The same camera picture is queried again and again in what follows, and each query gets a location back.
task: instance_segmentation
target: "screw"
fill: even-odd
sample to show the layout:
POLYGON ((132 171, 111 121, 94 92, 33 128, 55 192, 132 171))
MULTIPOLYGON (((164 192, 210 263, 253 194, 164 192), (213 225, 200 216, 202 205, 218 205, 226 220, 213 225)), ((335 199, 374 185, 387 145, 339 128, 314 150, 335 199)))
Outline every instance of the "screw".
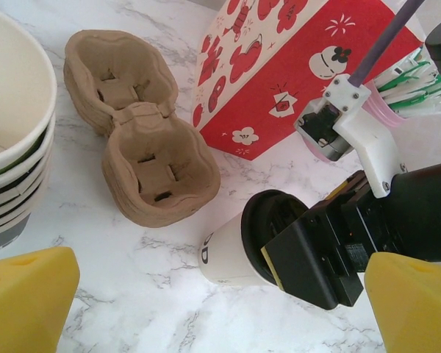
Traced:
POLYGON ((324 138, 321 138, 319 141, 318 141, 318 145, 320 146, 320 147, 325 147, 326 145, 328 145, 329 143, 324 139, 324 138))

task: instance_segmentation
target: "yellow foam pad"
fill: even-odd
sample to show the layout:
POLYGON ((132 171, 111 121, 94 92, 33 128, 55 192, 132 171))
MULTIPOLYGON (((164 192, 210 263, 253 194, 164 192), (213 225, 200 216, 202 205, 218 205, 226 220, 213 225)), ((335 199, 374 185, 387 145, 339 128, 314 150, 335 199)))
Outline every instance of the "yellow foam pad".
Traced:
POLYGON ((56 352, 79 276, 66 247, 0 260, 0 353, 56 352))
POLYGON ((441 265, 372 255, 365 287, 389 353, 441 353, 441 265))

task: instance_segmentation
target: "red gift box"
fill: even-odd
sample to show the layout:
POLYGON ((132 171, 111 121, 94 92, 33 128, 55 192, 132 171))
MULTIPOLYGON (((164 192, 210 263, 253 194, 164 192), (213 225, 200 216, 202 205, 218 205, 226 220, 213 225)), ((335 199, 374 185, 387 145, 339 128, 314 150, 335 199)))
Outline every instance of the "red gift box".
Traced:
MULTIPOLYGON (((211 147, 260 156, 335 75, 353 72, 393 16, 380 0, 228 0, 199 48, 193 125, 211 147)), ((367 79, 421 44, 404 28, 367 79)))

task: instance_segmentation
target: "white marble countertop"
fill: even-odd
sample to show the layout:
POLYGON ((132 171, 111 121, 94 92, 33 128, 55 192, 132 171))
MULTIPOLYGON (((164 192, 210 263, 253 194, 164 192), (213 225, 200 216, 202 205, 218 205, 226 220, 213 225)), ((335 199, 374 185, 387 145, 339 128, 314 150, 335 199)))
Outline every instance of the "white marble countertop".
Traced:
POLYGON ((58 352, 384 352, 367 296, 330 312, 277 288, 210 284, 198 245, 268 188, 309 206, 359 168, 355 154, 316 160, 293 135, 257 160, 214 151, 222 186, 194 216, 163 229, 125 219, 101 173, 106 144, 76 114, 62 81, 64 45, 80 29, 120 29, 156 46, 180 87, 177 113, 190 119, 196 46, 215 13, 186 0, 0 0, 44 46, 59 93, 49 190, 22 236, 0 258, 70 246, 81 279, 58 352))

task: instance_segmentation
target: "red paper bag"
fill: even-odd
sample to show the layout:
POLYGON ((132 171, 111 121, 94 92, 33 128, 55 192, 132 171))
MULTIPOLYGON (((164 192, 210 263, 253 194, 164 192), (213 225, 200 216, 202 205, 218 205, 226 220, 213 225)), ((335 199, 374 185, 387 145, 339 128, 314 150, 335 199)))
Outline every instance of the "red paper bag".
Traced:
MULTIPOLYGON (((393 16, 380 0, 227 0, 199 48, 193 125, 211 147, 258 157, 353 72, 393 16)), ((405 28, 367 79, 420 45, 405 28)))

